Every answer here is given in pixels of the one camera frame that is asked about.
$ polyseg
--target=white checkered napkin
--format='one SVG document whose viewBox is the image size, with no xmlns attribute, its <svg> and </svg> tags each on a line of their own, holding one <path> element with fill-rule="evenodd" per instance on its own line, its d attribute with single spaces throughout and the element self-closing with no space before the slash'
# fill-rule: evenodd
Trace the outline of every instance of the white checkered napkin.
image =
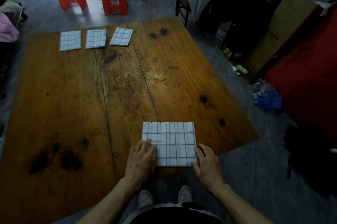
<svg viewBox="0 0 337 224">
<path fill-rule="evenodd" d="M 151 139 L 151 144 L 157 145 L 159 167 L 187 167 L 197 162 L 193 122 L 144 122 L 141 139 Z"/>
<path fill-rule="evenodd" d="M 85 43 L 86 49 L 94 49 L 97 47 L 105 47 L 105 29 L 102 30 L 88 30 Z"/>
<path fill-rule="evenodd" d="M 61 32 L 60 51 L 81 48 L 81 31 Z"/>
<path fill-rule="evenodd" d="M 117 27 L 110 41 L 110 45 L 128 46 L 131 40 L 132 33 L 133 29 Z"/>
</svg>

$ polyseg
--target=finger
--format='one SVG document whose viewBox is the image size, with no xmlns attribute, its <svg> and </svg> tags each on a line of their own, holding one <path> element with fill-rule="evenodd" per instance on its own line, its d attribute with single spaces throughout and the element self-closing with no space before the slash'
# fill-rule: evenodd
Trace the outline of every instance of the finger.
<svg viewBox="0 0 337 224">
<path fill-rule="evenodd" d="M 150 158 L 152 158 L 156 152 L 157 152 L 157 146 L 152 145 L 151 148 L 149 149 L 149 152 L 147 153 L 147 155 Z"/>
<path fill-rule="evenodd" d="M 129 156 L 131 156 L 133 153 L 134 153 L 134 150 L 135 150 L 135 146 L 131 147 L 130 150 L 129 150 Z"/>
<path fill-rule="evenodd" d="M 196 176 L 199 178 L 200 177 L 200 168 L 198 167 L 196 162 L 192 162 L 191 167 L 193 168 L 194 172 L 196 173 Z"/>
<path fill-rule="evenodd" d="M 203 149 L 203 151 L 205 153 L 205 157 L 212 155 L 212 149 L 210 147 L 207 147 L 207 146 L 205 146 L 203 144 L 199 144 L 199 145 Z"/>
<path fill-rule="evenodd" d="M 199 161 L 200 161 L 201 159 L 204 159 L 204 158 L 205 158 L 203 152 L 202 152 L 197 146 L 194 146 L 194 151 L 196 152 L 196 155 L 198 156 Z"/>
<path fill-rule="evenodd" d="M 143 141 L 143 144 L 141 145 L 141 152 L 147 152 L 147 147 L 150 144 L 151 140 L 147 139 L 146 141 Z"/>
<path fill-rule="evenodd" d="M 141 145 L 143 144 L 144 141 L 139 141 L 136 144 L 136 148 L 134 150 L 135 153 L 139 152 L 141 150 Z"/>
<path fill-rule="evenodd" d="M 156 168 L 156 166 L 158 165 L 158 158 L 154 158 L 151 160 L 151 173 L 153 173 L 154 168 Z"/>
</svg>

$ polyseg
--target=forearm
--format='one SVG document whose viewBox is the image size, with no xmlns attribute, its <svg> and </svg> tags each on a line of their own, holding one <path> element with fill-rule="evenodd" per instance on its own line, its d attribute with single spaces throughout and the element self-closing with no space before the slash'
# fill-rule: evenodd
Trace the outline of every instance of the forearm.
<svg viewBox="0 0 337 224">
<path fill-rule="evenodd" d="M 113 190 L 88 212 L 78 224 L 112 223 L 133 194 L 133 188 L 124 179 L 121 179 Z"/>
<path fill-rule="evenodd" d="M 215 189 L 213 194 L 222 203 L 235 224 L 272 223 L 272 221 L 238 196 L 227 184 Z"/>
</svg>

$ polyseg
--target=wooden chair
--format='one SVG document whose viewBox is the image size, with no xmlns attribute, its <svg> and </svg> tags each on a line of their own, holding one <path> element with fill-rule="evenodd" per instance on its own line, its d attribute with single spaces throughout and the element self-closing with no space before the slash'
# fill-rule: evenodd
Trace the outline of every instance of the wooden chair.
<svg viewBox="0 0 337 224">
<path fill-rule="evenodd" d="M 181 12 L 181 8 L 184 8 L 186 10 L 186 14 L 183 14 Z M 187 20 L 188 20 L 188 13 L 191 11 L 191 8 L 188 4 L 188 0 L 177 0 L 176 2 L 176 17 L 178 17 L 179 13 L 181 16 L 185 19 L 185 28 L 187 26 Z"/>
</svg>

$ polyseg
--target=pink cloth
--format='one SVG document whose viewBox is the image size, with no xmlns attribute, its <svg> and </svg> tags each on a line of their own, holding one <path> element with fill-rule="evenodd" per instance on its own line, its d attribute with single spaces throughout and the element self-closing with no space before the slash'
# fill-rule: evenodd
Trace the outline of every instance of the pink cloth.
<svg viewBox="0 0 337 224">
<path fill-rule="evenodd" d="M 0 12 L 0 42 L 14 42 L 19 38 L 19 31 L 9 21 L 9 18 Z"/>
</svg>

